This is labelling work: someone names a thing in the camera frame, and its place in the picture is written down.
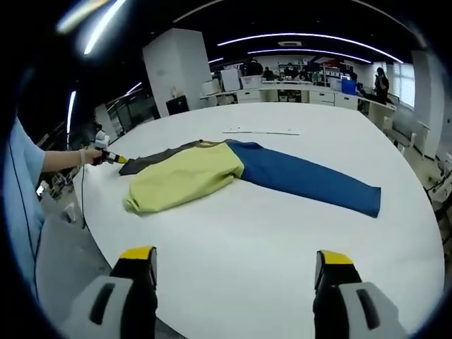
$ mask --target white pillar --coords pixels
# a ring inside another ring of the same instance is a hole
[[[435,158],[441,138],[444,116],[444,84],[438,61],[425,51],[412,52],[415,67],[415,116],[430,131],[424,145],[424,154]]]
[[[102,130],[110,137],[110,140],[118,139],[116,130],[113,127],[112,120],[110,119],[107,111],[107,106],[104,104],[95,108],[96,121],[102,125]]]
[[[449,160],[447,153],[452,155],[452,95],[447,92],[447,89],[444,95],[443,131],[441,132],[441,140],[436,153],[439,159],[443,161]]]
[[[212,76],[201,32],[172,28],[143,48],[143,58],[161,117],[168,117],[166,102],[174,94],[185,95],[189,109],[206,106],[201,85]]]

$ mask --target blue box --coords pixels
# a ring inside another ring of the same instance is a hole
[[[356,95],[356,81],[342,79],[342,93]]]

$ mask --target human hand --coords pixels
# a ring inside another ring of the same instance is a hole
[[[95,150],[95,149],[89,149],[89,150],[83,150],[85,153],[85,162],[87,164],[93,164],[94,160],[98,159],[99,157],[102,157],[102,151]]]

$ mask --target white box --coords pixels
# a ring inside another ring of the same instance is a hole
[[[249,88],[260,88],[262,86],[262,76],[241,76],[244,90]]]
[[[206,81],[205,83],[203,83],[202,89],[204,95],[210,95],[220,92],[220,84],[218,83],[218,79]]]
[[[337,78],[330,78],[330,88],[332,90],[339,90],[342,92],[342,80]]]
[[[221,79],[226,92],[240,89],[239,71],[237,69],[222,70]]]

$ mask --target garment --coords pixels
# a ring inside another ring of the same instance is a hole
[[[139,157],[137,159],[129,159],[127,163],[121,167],[119,170],[119,175],[130,175],[130,174],[137,174],[144,170],[147,166],[157,164],[158,162],[161,162],[163,160],[168,159],[169,157],[172,157],[173,155],[179,153],[182,150],[186,150],[187,148],[192,148],[196,144],[202,142],[200,141],[192,141],[190,143],[186,143],[184,145],[179,146],[178,148],[168,148],[167,150],[164,150],[163,152],[150,155],[148,157]]]
[[[251,61],[246,64],[246,76],[260,76],[263,73],[263,67],[257,61]]]
[[[378,97],[378,101],[382,102],[384,104],[386,104],[386,100],[388,99],[388,91],[389,91],[389,80],[387,79],[387,77],[383,77],[383,78],[377,78],[375,80],[375,88],[376,88],[376,96]]]
[[[137,174],[124,205],[137,213],[158,212],[207,196],[242,172],[243,163],[226,143],[193,147]]]
[[[19,120],[16,119],[5,153],[3,185],[8,234],[18,266],[31,292],[36,295],[34,256],[44,223],[44,213],[37,199],[36,186],[44,164],[44,151],[31,141]]]
[[[195,146],[148,166],[131,182],[124,203],[135,213],[158,212],[211,194],[234,177],[373,218],[380,211],[379,187],[257,143],[231,140]]]

